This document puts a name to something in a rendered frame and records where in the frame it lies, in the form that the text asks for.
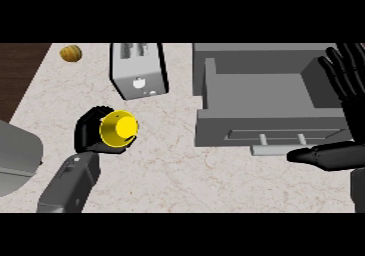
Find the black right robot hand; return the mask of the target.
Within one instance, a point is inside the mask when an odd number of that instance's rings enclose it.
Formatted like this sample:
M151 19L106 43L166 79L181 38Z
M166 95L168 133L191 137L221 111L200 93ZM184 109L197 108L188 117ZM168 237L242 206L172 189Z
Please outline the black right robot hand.
M338 43L318 58L338 94L352 140L301 148L287 153L293 163L324 171L365 168L365 48L360 43Z

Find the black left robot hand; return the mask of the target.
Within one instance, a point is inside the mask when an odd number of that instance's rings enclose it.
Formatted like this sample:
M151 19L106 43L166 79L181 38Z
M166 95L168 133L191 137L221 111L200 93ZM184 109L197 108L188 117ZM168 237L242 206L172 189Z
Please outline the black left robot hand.
M95 106L85 113L76 123L75 128L75 150L78 153L95 152L104 154L122 154L132 146L135 140L122 147L110 147L100 135L101 119L115 111L109 106Z

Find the yellow cup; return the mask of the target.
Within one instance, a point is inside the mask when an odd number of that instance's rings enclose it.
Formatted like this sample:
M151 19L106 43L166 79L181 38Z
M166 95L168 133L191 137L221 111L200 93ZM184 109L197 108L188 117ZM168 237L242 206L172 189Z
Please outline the yellow cup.
M100 136L103 142L113 148L126 147L138 136L138 120L125 110L113 111L101 121Z

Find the grey rounded appliance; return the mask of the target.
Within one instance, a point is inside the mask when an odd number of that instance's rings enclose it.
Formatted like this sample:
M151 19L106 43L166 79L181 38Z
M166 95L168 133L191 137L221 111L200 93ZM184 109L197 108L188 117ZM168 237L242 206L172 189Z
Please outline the grey rounded appliance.
M0 120L0 197L16 192L35 176L42 157L41 138Z

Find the silver toaster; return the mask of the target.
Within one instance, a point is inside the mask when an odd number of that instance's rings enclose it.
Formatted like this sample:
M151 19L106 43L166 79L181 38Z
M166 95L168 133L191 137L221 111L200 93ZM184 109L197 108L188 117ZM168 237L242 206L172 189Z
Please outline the silver toaster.
M169 92L162 43L110 44L110 80L125 100Z

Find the brown round fruit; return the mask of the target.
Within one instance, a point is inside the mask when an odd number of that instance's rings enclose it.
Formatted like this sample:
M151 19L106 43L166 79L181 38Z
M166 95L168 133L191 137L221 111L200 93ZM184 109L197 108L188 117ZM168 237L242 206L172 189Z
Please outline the brown round fruit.
M82 59L82 50L78 45L66 46L60 50L60 56L67 62L78 62Z

